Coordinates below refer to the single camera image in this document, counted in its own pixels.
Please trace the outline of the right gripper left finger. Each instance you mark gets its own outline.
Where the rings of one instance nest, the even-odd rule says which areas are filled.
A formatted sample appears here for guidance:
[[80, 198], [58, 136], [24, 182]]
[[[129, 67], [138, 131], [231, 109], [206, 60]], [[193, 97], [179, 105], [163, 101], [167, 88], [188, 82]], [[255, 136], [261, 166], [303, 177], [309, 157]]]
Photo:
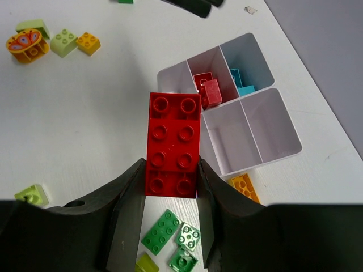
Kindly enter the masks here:
[[145, 205], [144, 159], [64, 206], [1, 201], [2, 271], [133, 271]]

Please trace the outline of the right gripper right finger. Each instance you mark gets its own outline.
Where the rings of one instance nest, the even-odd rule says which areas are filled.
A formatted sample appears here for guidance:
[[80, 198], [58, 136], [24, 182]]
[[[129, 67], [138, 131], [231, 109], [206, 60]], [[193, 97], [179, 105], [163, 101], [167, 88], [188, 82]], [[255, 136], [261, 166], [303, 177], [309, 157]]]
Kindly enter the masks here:
[[361, 204], [264, 206], [200, 159], [197, 205], [209, 271], [361, 271]]

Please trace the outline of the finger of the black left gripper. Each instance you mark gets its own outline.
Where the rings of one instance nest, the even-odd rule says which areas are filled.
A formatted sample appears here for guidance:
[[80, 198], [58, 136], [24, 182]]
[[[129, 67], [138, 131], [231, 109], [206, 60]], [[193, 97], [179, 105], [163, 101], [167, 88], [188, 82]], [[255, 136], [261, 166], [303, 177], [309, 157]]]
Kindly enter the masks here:
[[165, 0], [165, 2], [188, 11], [200, 18], [207, 18], [212, 5], [202, 0]]

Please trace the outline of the olive green lego brick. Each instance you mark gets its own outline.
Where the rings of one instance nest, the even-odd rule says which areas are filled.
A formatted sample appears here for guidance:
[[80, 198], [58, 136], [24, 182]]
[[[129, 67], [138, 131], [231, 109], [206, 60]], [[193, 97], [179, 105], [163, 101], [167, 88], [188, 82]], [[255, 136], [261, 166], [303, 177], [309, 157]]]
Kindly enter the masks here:
[[158, 272], [159, 267], [151, 259], [151, 257], [145, 252], [137, 260], [134, 271], [135, 272]]

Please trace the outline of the red lego brick front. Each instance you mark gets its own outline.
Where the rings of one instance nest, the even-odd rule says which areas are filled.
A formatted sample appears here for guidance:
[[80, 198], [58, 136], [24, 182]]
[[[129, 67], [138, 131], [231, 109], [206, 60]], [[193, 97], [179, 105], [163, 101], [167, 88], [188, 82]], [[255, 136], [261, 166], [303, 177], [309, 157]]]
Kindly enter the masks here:
[[211, 72], [194, 74], [193, 79], [196, 85], [197, 92], [200, 92], [201, 89], [204, 87], [205, 82], [213, 80], [213, 75]]

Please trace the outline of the red lego brick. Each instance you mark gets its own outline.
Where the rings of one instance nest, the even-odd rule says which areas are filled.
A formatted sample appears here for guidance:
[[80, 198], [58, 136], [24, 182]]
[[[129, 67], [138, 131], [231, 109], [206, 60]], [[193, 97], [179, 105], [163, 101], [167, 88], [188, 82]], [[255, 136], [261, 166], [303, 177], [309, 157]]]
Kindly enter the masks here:
[[194, 74], [193, 79], [196, 85], [197, 92], [200, 92], [201, 89], [204, 87], [205, 82], [213, 80], [213, 75], [211, 72]]
[[196, 198], [201, 96], [150, 93], [145, 193]]

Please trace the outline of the teal rounded lego brick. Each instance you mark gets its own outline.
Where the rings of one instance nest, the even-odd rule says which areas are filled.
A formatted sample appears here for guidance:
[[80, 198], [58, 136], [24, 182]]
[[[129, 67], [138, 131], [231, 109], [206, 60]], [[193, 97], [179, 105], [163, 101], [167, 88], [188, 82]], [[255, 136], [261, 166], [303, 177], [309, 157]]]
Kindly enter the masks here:
[[230, 69], [230, 73], [231, 73], [232, 79], [233, 79], [236, 87], [237, 88], [242, 88], [243, 84], [242, 84], [239, 69], [238, 68]]

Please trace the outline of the red lego brick spare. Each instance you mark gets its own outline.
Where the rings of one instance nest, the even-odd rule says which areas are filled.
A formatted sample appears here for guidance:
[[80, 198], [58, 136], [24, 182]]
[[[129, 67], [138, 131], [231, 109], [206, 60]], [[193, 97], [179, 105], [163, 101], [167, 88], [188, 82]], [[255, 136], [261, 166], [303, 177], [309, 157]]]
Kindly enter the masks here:
[[201, 105], [203, 110], [218, 106], [222, 103], [222, 95], [219, 88], [218, 80], [212, 79], [206, 81], [201, 86]]

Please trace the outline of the light blue lego brick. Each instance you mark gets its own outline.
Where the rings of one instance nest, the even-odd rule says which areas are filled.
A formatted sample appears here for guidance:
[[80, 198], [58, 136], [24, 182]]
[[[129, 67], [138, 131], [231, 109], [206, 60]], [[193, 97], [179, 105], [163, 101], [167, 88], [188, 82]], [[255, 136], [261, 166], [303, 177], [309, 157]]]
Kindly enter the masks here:
[[246, 87], [238, 88], [238, 93], [239, 93], [240, 97], [245, 96], [245, 95], [249, 95], [249, 94], [251, 94], [253, 92], [255, 92], [255, 87], [254, 86], [246, 86]]

